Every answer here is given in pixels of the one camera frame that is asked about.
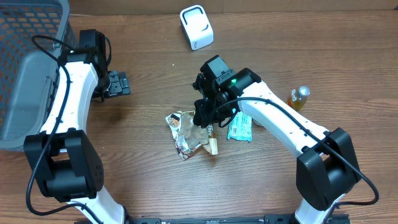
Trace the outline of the yellow drink bottle grey cap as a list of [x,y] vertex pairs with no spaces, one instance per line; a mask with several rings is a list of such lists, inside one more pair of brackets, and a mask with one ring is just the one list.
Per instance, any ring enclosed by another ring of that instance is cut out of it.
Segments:
[[287,98],[287,104],[295,111],[299,111],[307,102],[310,89],[307,86],[300,86],[291,91]]

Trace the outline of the green white can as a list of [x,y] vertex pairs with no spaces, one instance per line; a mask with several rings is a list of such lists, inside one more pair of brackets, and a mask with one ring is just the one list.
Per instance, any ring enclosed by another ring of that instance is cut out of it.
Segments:
[[255,119],[252,119],[252,121],[254,122],[254,124],[263,127],[263,125],[260,122],[256,121]]

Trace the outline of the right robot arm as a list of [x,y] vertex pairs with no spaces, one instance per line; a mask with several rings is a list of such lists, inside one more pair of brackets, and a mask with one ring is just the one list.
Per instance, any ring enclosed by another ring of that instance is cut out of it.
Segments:
[[294,156],[302,202],[292,223],[326,223],[336,204],[360,181],[349,134],[341,128],[329,131],[303,117],[252,70],[235,72],[215,55],[202,65],[193,87],[203,96],[195,102],[195,125],[221,124],[241,111]]

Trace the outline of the brown white snack bag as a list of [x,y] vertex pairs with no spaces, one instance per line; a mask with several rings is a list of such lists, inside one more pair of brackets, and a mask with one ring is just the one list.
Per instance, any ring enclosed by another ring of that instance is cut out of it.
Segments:
[[193,123],[194,111],[178,111],[165,118],[173,139],[177,154],[182,160],[194,156],[200,148],[212,156],[218,154],[218,141],[212,124],[206,128],[196,126]]

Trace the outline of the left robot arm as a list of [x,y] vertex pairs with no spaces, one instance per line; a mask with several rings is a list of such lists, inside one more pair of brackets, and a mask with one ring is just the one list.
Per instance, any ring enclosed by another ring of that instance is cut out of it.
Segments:
[[58,87],[38,134],[26,136],[24,153],[32,169],[25,202],[31,213],[47,216],[77,208],[90,223],[132,223],[127,209],[104,186],[104,167],[86,135],[95,98],[128,95],[124,72],[110,71],[111,43],[95,29],[80,31],[76,47],[50,58],[57,63]]

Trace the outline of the mint green tissue pack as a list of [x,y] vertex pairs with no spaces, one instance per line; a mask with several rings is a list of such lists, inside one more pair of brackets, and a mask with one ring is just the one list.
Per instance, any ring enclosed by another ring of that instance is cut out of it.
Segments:
[[227,139],[251,142],[252,118],[243,112],[238,112],[228,125]]

